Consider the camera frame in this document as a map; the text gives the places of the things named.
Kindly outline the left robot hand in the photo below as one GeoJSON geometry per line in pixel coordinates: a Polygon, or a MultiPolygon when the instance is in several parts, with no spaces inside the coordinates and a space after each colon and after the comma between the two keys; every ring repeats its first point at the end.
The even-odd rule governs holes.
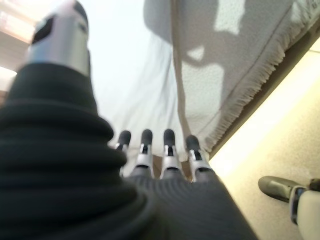
{"type": "Polygon", "coordinates": [[[88,18],[66,0],[35,29],[0,109],[3,240],[254,240],[210,169],[121,177],[91,83],[88,18]]]}

